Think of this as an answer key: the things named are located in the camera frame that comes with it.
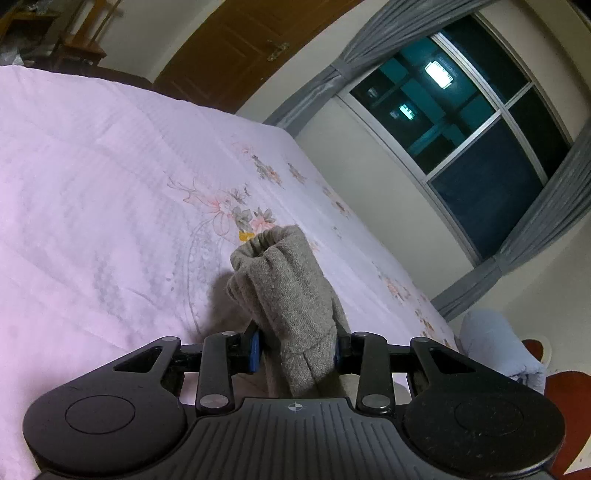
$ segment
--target window frame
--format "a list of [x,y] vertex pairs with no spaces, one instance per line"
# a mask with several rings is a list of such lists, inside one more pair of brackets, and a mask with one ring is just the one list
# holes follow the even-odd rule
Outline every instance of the window frame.
[[509,112],[509,109],[521,99],[530,89],[535,89],[548,109],[554,123],[562,134],[567,145],[572,145],[573,140],[569,135],[564,123],[558,116],[556,109],[549,101],[547,95],[536,82],[534,75],[529,71],[527,66],[519,58],[519,56],[510,48],[503,38],[486,22],[479,14],[474,15],[474,18],[487,30],[487,32],[501,45],[507,55],[515,62],[515,64],[522,70],[525,77],[529,80],[528,83],[522,87],[508,102],[503,101],[494,92],[491,86],[486,82],[484,77],[476,70],[470,61],[453,45],[453,43],[445,37],[441,32],[431,35],[430,38],[447,54],[452,60],[462,69],[468,78],[475,84],[476,88],[482,92],[486,100],[494,109],[493,115],[487,119],[478,129],[476,129],[468,138],[458,147],[456,147],[446,158],[444,158],[437,167],[426,174],[410,156],[410,154],[402,147],[402,145],[394,138],[394,136],[386,130],[386,128],[367,110],[352,94],[351,90],[360,82],[365,80],[370,74],[377,70],[382,64],[372,67],[364,74],[357,77],[350,82],[337,95],[337,102],[349,111],[353,117],[369,132],[369,134],[380,143],[390,157],[398,164],[405,174],[411,179],[415,187],[422,192],[430,206],[436,211],[440,219],[443,221],[448,230],[452,233],[472,265],[475,267],[482,263],[484,259],[478,253],[476,247],[464,231],[460,223],[455,218],[454,214],[447,208],[444,201],[440,198],[435,189],[431,188],[429,182],[444,171],[454,160],[484,135],[493,125],[498,121],[504,120],[515,138],[519,142],[521,148],[528,157],[536,175],[540,179],[543,186],[548,182],[548,177],[542,168],[533,148],[526,139],[525,135],[519,128],[519,125]]

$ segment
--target door handle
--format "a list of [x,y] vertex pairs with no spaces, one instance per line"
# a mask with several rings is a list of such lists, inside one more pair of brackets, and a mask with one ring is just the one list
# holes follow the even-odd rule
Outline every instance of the door handle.
[[276,61],[276,59],[279,57],[279,55],[281,55],[283,52],[285,52],[291,46],[288,42],[283,42],[281,44],[277,44],[272,40],[267,40],[267,43],[270,43],[271,45],[273,45],[275,47],[275,51],[267,57],[268,61]]

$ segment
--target window pane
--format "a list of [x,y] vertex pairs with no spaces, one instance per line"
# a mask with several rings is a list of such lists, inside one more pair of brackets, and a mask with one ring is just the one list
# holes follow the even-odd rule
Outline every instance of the window pane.
[[494,113],[430,38],[402,49],[351,94],[429,173]]
[[551,177],[569,151],[560,130],[554,123],[538,93],[531,89],[509,109],[544,171]]
[[431,182],[482,258],[497,252],[542,189],[500,120]]
[[528,83],[509,54],[473,17],[448,25],[442,33],[476,67],[503,103]]

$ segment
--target circular pad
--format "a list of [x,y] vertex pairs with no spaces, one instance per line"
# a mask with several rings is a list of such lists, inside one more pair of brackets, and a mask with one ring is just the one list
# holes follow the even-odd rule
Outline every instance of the circular pad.
[[66,421],[81,433],[104,434],[124,428],[134,419],[135,407],[126,399],[112,395],[83,398],[70,405]]
[[43,468],[119,476],[168,454],[186,431],[178,398],[145,374],[82,377],[40,397],[22,432]]
[[500,398],[471,398],[456,407],[456,420],[478,436],[501,437],[521,427],[523,415],[511,402]]
[[489,389],[466,385],[464,375],[449,377],[445,388],[431,386],[404,413],[404,430],[429,463],[489,478],[525,475],[554,457],[564,421],[542,395],[509,379],[513,385]]

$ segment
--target pink bedspread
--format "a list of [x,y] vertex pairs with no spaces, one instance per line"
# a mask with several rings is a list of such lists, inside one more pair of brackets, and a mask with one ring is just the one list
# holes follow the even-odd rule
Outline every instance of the pink bedspread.
[[0,479],[37,468],[39,395],[164,335],[241,313],[232,250],[297,223],[352,330],[390,343],[445,321],[283,130],[117,83],[0,67]]

